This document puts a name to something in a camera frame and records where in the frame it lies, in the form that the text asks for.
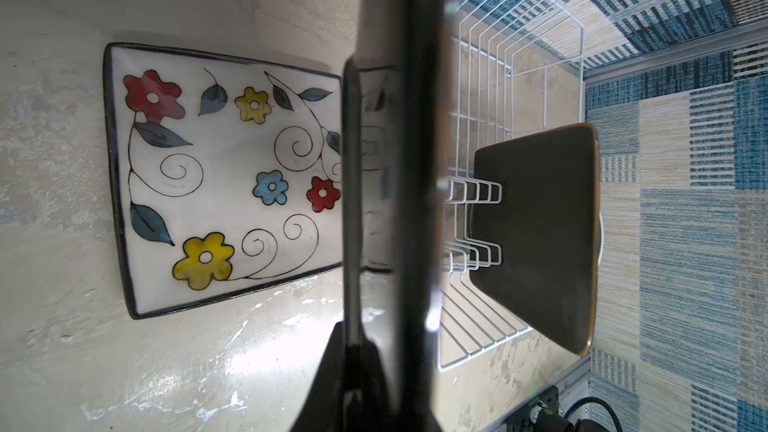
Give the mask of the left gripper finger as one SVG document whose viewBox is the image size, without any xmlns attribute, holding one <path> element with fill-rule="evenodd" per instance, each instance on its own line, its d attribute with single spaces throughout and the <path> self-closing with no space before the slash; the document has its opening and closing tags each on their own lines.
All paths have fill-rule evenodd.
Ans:
<svg viewBox="0 0 768 432">
<path fill-rule="evenodd" d="M 345 344 L 335 324 L 293 431 L 386 431 L 390 407 L 376 345 Z"/>
</svg>

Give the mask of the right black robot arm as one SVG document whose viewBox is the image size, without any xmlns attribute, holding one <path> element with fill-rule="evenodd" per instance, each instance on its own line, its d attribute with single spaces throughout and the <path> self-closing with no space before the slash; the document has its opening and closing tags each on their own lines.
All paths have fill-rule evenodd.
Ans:
<svg viewBox="0 0 768 432">
<path fill-rule="evenodd" d="M 559 412 L 559 389 L 550 386 L 542 395 L 521 406 L 502 420 L 502 430 L 511 432 L 542 431 L 542 432 L 608 432 L 609 429 L 600 423 L 584 418 L 571 421 L 571 416 L 580 408 L 587 405 L 598 405 L 609 415 L 613 428 L 623 431 L 623 426 L 613 408 L 603 399 L 588 396 L 576 400 L 571 407 Z"/>
</svg>

